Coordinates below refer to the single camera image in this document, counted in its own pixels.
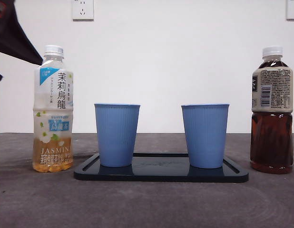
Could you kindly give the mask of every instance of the blue logo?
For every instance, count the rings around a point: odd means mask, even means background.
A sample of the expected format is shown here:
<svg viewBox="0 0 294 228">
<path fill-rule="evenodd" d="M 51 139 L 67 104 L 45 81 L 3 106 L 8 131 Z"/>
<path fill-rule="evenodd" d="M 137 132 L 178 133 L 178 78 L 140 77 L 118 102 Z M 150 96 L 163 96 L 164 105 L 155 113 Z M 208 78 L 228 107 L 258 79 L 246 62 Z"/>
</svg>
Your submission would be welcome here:
<svg viewBox="0 0 294 228">
<path fill-rule="evenodd" d="M 69 121 L 49 120 L 49 126 L 50 126 L 51 132 L 68 131 L 69 130 Z"/>
<path fill-rule="evenodd" d="M 40 69 L 40 85 L 48 78 L 50 77 L 52 74 L 54 74 L 56 71 L 58 71 L 59 69 L 56 68 L 41 68 Z"/>
</svg>

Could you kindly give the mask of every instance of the gray table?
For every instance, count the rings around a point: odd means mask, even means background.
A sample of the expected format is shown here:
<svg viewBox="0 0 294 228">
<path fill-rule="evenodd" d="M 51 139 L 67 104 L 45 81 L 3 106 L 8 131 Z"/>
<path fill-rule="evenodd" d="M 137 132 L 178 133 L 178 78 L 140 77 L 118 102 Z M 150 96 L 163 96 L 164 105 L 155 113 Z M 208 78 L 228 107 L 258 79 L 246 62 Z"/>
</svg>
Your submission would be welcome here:
<svg viewBox="0 0 294 228">
<path fill-rule="evenodd" d="M 80 181 L 74 168 L 97 150 L 96 134 L 73 140 L 71 169 L 38 173 L 32 134 L 0 134 L 0 228 L 294 228 L 294 169 L 252 170 L 249 134 L 228 134 L 225 150 L 249 170 L 246 183 Z M 135 151 L 186 152 L 185 137 L 138 134 Z"/>
</svg>

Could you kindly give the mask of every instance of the black object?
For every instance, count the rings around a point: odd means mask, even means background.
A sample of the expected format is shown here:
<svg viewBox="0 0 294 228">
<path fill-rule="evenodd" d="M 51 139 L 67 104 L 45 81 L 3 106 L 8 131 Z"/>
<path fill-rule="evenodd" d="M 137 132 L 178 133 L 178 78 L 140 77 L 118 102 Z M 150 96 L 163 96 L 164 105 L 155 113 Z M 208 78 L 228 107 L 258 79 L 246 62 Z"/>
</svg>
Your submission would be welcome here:
<svg viewBox="0 0 294 228">
<path fill-rule="evenodd" d="M 218 169 L 200 169 L 189 164 L 187 153 L 134 153 L 132 165 L 111 168 L 100 165 L 95 154 L 74 170 L 74 178 L 84 181 L 248 181 L 248 172 L 225 157 Z"/>
<path fill-rule="evenodd" d="M 41 56 L 18 23 L 14 0 L 0 0 L 0 52 L 33 64 L 42 64 Z"/>
</svg>

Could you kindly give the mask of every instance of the jasmine oolong tea bottle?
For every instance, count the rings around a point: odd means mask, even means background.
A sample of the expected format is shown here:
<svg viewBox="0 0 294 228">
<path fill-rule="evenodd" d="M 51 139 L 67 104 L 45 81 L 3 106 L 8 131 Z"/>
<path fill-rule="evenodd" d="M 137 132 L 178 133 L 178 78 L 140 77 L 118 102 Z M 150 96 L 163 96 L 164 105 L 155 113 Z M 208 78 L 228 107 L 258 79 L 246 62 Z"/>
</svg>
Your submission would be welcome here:
<svg viewBox="0 0 294 228">
<path fill-rule="evenodd" d="M 35 70 L 33 168 L 58 172 L 73 164 L 73 73 L 62 62 L 63 48 L 47 45 Z"/>
</svg>

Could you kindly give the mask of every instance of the black tray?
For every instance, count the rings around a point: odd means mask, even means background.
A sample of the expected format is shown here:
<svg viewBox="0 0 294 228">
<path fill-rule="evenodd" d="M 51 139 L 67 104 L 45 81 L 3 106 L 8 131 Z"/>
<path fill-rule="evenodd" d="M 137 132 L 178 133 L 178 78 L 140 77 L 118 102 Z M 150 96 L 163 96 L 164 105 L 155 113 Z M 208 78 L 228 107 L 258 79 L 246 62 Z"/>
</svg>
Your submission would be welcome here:
<svg viewBox="0 0 294 228">
<path fill-rule="evenodd" d="M 131 165 L 111 168 L 100 165 L 96 153 L 74 170 L 74 178 L 84 181 L 240 183 L 248 181 L 248 172 L 227 157 L 221 168 L 196 168 L 189 164 L 187 153 L 134 153 Z"/>
</svg>

